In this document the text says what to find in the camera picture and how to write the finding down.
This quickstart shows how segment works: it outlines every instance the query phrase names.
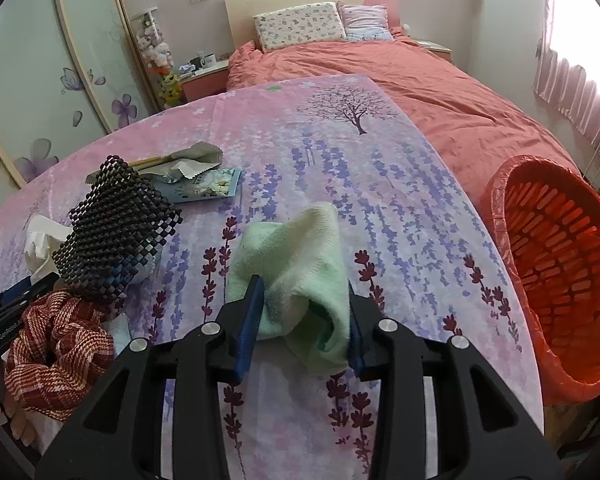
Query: light green towel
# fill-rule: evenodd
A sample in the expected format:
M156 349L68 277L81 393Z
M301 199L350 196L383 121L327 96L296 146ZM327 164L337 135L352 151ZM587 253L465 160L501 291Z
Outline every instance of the light green towel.
M347 368L349 282L338 214L318 202L285 224L250 224L227 277L227 301L242 298L251 276L265 285L259 339L284 336L310 373Z

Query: metal bolt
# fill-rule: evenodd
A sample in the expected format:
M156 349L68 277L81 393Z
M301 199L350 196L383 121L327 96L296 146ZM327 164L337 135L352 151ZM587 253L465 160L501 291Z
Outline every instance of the metal bolt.
M202 330L204 335L214 335L220 332L220 325L218 325L218 323L215 321L211 321L209 323L205 323L200 330Z
M141 352L147 347L147 345L148 343L146 342L146 339L138 337L134 339L131 343L129 343L129 349L132 352Z
M463 335L455 335L451 338L451 344L460 350L469 348L469 340Z
M398 330L398 324L393 319L385 317L378 321L378 328L383 332L395 332Z

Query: red plaid scarf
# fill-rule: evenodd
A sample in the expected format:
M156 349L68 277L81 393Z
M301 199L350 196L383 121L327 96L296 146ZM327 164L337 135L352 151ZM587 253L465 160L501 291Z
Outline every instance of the red plaid scarf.
M4 371L14 399L67 420L114 359L113 339L100 328L100 308L66 291L47 294L27 307Z

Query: patterned pillow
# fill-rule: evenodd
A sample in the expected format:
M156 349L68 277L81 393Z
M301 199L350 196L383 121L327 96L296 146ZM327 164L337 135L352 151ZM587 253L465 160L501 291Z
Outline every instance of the patterned pillow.
M256 14L253 21L263 52L314 41L345 41L334 2L307 4Z
M338 12L347 41L394 40L389 32L386 6L347 5L338 2Z

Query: floral tablecloth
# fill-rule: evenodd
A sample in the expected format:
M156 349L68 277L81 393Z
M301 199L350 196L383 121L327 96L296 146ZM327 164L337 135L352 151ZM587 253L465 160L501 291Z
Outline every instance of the floral tablecloth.
M369 294L419 336L469 337L542 427L533 348L497 250L435 150L366 76L226 92L139 121L67 157L0 211L0 290L27 274L30 215L68 224L66 213L89 189L85 176L107 155L135 160L199 140L222 148L225 167L242 168L238 192L182 205L184 222L157 274L114 306L129 316L133 336L168 341L213 319L245 225L285 221L311 202L328 201L339 212L357 293ZM366 477L378 393L378 384L360 384L350 370L309 376L282 342L258 343L246 380L219 388L232 478ZM172 404L169 383L167 476Z

